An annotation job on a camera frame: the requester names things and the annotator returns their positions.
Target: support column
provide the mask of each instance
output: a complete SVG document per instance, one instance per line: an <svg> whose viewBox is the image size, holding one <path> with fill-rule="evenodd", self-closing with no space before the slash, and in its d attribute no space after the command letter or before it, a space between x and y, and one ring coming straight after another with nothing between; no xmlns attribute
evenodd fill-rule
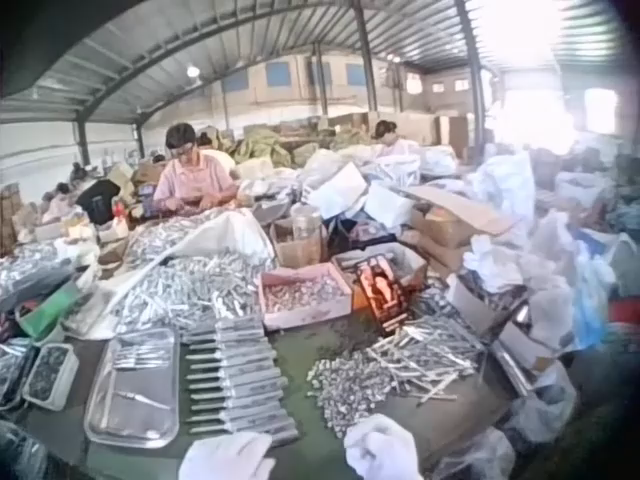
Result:
<svg viewBox="0 0 640 480"><path fill-rule="evenodd" d="M402 71L400 70L400 65L398 63L394 64L393 73L394 73L394 83L395 90L398 92L398 111L402 113L404 111L404 102L402 98L402 92L404 91L404 86L402 85Z"/></svg>
<svg viewBox="0 0 640 480"><path fill-rule="evenodd" d="M80 147L80 158L82 159L82 165L86 167L87 165L91 165L89 145L87 144L87 124L82 120L78 120L76 125L78 126L78 147Z"/></svg>
<svg viewBox="0 0 640 480"><path fill-rule="evenodd" d="M322 67L322 49L320 48L320 42L313 44L313 51L316 56L316 71L318 87L320 87L320 107L322 108L322 115L329 116L329 102L327 100L327 84L324 78L324 68Z"/></svg>
<svg viewBox="0 0 640 480"><path fill-rule="evenodd" d="M376 97L376 83L373 76L373 62L371 61L371 48L369 47L369 36L367 35L367 25L364 21L364 12L360 0L354 0L353 11L356 15L358 25L358 36L360 37L360 48L362 49L362 60L364 62L364 78L367 84L367 100L369 111L378 111L378 98Z"/></svg>
<svg viewBox="0 0 640 480"><path fill-rule="evenodd" d="M455 0L458 18L464 33L464 40L467 44L467 56L469 59L469 70L471 73L471 92L473 95L473 115L474 115L474 154L477 163L482 161L484 154L484 96L482 93L482 75L480 71L480 55L476 45L476 38L473 35L473 28L469 20L469 13L465 0Z"/></svg>
<svg viewBox="0 0 640 480"><path fill-rule="evenodd" d="M224 91L224 84L222 82L220 82L220 91L222 91L222 110L224 112L224 126L226 130L230 130L229 107L227 106L227 93Z"/></svg>
<svg viewBox="0 0 640 480"><path fill-rule="evenodd" d="M144 155L144 139L142 138L142 125L136 122L136 141L138 142L138 152L140 152L140 159L145 157Z"/></svg>

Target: glasses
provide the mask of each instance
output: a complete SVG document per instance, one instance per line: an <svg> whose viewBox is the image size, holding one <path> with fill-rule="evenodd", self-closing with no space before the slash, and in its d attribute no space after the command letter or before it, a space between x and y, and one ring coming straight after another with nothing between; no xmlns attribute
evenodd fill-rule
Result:
<svg viewBox="0 0 640 480"><path fill-rule="evenodd" d="M180 148L172 148L169 151L171 152L171 156L173 158L180 158L180 157L182 157L184 155L189 155L191 153L191 151L193 150L193 147L195 147L195 144L186 143Z"/></svg>

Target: clear plastic tray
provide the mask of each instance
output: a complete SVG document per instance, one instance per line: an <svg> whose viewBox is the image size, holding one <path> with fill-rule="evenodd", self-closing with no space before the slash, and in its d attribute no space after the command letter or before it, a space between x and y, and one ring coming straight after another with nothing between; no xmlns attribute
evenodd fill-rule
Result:
<svg viewBox="0 0 640 480"><path fill-rule="evenodd" d="M113 368L119 351L149 346L166 354L166 365ZM97 443L132 448L162 448L171 442L180 427L178 362L179 337L170 328L127 333L111 340L89 397L84 419L87 437Z"/></svg>

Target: warehouse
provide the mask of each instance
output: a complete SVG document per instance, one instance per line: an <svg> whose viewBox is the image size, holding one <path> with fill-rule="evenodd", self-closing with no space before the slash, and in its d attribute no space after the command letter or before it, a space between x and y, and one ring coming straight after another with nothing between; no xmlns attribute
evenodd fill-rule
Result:
<svg viewBox="0 0 640 480"><path fill-rule="evenodd" d="M518 478L627 398L617 2L27 9L0 99L20 478Z"/></svg>

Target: table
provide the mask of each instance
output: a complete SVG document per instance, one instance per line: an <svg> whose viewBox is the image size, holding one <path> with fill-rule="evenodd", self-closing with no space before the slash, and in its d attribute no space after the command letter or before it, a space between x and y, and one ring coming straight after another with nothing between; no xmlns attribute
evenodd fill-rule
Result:
<svg viewBox="0 0 640 480"><path fill-rule="evenodd" d="M352 314L321 324L273 334L277 363L289 379L284 406L296 420L301 438L272 450L277 463L272 480L305 478L356 479L344 460L342 442L324 426L322 412L306 397L306 375L318 358L351 341L354 331L366 330L366 315ZM181 428L177 438L159 450L114 448L89 442L84 434L85 402L100 361L104 342L73 342L80 361L67 406L61 412L28 407L16 419L27 433L42 441L61 460L89 475L117 480L175 480L187 448L196 438ZM513 392L500 368L488 362L481 380L477 376L454 383L447 393L455 402L390 397L377 411L395 419L414 434L422 468L432 465L453 447L493 424L512 400ZM181 418L187 402L181 402Z"/></svg>

